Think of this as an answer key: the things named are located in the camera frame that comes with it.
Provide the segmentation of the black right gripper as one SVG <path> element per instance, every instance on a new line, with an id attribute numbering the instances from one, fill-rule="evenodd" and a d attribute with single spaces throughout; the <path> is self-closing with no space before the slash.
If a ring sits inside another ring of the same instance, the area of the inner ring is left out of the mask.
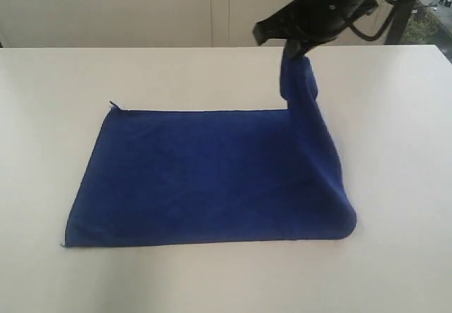
<path id="1" fill-rule="evenodd" d="M 335 40 L 362 16 L 374 12 L 376 0 L 293 0 L 252 30 L 257 45 L 272 39 L 286 40 L 283 54 L 296 59 L 313 45 Z"/>

